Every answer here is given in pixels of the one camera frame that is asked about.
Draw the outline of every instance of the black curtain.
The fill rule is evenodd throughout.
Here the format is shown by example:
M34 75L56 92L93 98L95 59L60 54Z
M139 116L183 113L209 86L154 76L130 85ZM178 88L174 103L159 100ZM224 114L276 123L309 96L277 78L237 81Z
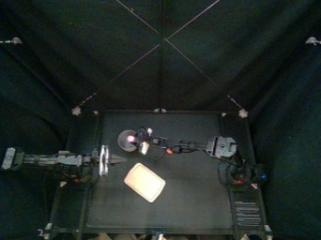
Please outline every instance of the black curtain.
M270 226L277 235L320 239L321 48L303 49L253 109L252 134L270 172L264 190Z
M14 29L2 27L2 40ZM0 46L0 164L8 147L27 154L55 154L64 149L70 113L47 84L50 75L22 45ZM0 239L35 239L51 210L52 181L44 172L0 172Z

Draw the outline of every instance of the wire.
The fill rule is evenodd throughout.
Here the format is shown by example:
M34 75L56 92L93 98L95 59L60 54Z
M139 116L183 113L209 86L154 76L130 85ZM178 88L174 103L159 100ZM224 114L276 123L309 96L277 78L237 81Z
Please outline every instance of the wire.
M44 182L43 182L43 193L44 193L44 202L46 202L46 221L50 220L50 213L48 213L48 200L47 200L47 190L46 190L46 181L47 173L44 173Z

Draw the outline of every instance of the table surface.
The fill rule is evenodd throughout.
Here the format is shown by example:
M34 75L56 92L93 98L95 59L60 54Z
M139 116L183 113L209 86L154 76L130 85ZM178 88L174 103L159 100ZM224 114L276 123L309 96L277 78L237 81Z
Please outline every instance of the table surface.
M206 143L222 135L218 122L216 114L105 115L101 143L107 144L111 153L127 162L110 167L109 176L94 186L87 228L110 231L162 228L198 232L232 229L230 196L218 181L218 160L204 152L154 159L162 156L163 150L153 148L143 156L125 152L117 143L123 130L137 130L141 126L151 128L157 136ZM125 184L126 175L138 162L166 180L153 203Z

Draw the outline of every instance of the black backdrop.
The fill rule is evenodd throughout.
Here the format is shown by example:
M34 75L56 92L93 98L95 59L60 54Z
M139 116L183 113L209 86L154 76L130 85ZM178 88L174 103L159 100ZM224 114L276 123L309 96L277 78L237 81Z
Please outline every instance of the black backdrop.
M270 225L320 238L321 47L305 44L319 37L320 1L0 4L0 40L24 42L0 46L2 153L64 148L71 108L94 93L86 109L238 111L233 98L250 111L257 158L270 169ZM23 233L44 225L42 217L16 221L19 213L44 215L42 194L12 202L12 188L32 185L24 174L23 187L0 177L0 233Z

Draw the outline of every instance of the cable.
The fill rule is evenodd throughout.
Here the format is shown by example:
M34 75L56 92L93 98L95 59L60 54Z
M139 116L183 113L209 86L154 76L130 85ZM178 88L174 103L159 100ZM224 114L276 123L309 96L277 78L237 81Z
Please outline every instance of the cable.
M44 173L43 193L44 193L44 201L46 201L46 221L48 222L50 213L48 213L48 200L47 200L47 190L46 190L46 183L47 183L46 178L47 178L47 173Z

